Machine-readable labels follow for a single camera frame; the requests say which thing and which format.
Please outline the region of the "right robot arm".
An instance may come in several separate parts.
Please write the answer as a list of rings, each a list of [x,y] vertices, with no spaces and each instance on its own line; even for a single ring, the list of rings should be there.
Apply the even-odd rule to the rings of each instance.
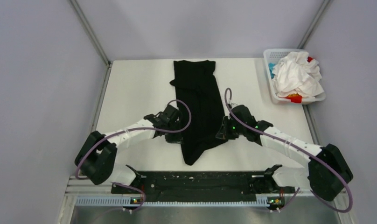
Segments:
[[[325,147],[292,137],[273,124],[255,120],[244,105],[227,104],[225,116],[216,137],[235,140],[244,136],[249,142],[271,149],[298,163],[299,167],[274,165],[265,171],[264,186],[270,192],[282,187],[311,190],[324,201],[333,201],[343,190],[349,199],[352,192],[348,183],[353,174],[338,147]]]

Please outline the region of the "black t shirt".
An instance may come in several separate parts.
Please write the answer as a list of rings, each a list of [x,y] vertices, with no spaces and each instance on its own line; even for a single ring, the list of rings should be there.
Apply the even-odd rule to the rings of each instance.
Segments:
[[[175,77],[170,84],[175,87],[177,106],[182,112],[182,125],[191,119],[181,134],[181,151],[187,165],[193,165],[204,151],[226,143],[217,139],[225,116],[220,91],[214,76],[216,62],[186,60],[174,61]]]

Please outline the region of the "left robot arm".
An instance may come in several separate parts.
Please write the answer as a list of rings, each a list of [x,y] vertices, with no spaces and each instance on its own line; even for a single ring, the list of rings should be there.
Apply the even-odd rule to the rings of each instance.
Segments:
[[[181,115],[176,107],[167,105],[164,111],[146,115],[126,128],[110,133],[91,132],[74,160],[76,173],[82,173],[95,185],[117,182],[129,193],[138,191],[140,180],[137,177],[141,175],[128,165],[118,164],[117,154],[159,136],[165,136],[172,143],[180,143],[181,132],[187,128],[180,124]]]

